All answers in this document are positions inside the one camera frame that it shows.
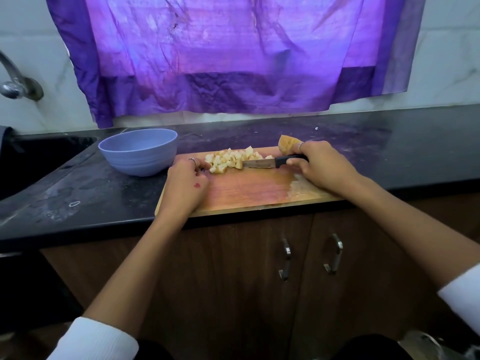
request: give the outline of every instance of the cutting board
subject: cutting board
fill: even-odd
[[[263,157],[282,154],[277,146],[257,148]],[[179,154],[179,159],[201,158],[213,151]],[[308,205],[329,201],[339,201],[342,198],[315,187],[307,181],[296,167],[287,165],[279,169],[228,168],[224,174],[206,172],[210,180],[210,188],[206,199],[190,217],[220,215],[233,212],[263,210],[274,207]],[[155,209],[157,215],[162,202],[160,195]]]

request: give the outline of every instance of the granite countertop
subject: granite countertop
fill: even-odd
[[[480,104],[166,126],[178,154],[275,146],[281,134],[327,140],[357,170],[400,197],[475,192],[480,187]],[[140,178],[114,170],[98,143],[119,129],[83,131],[97,142],[24,191],[0,201],[0,253],[140,236],[154,218],[166,171]],[[272,208],[254,216],[318,212],[348,203]],[[253,219],[248,212],[215,222]],[[189,219],[186,228],[208,225]]]

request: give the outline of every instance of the white sleeve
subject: white sleeve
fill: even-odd
[[[107,324],[78,317],[47,360],[132,360],[137,341]]]
[[[480,336],[480,264],[453,279],[438,295]]]

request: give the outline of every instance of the black sink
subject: black sink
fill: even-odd
[[[11,137],[0,151],[0,200],[19,193],[68,162],[97,138],[61,136]]]

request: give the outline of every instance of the faucet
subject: faucet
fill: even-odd
[[[42,86],[33,78],[25,77],[1,50],[0,62],[11,78],[11,80],[0,84],[0,94],[12,99],[26,97],[33,101],[39,101],[43,97]]]

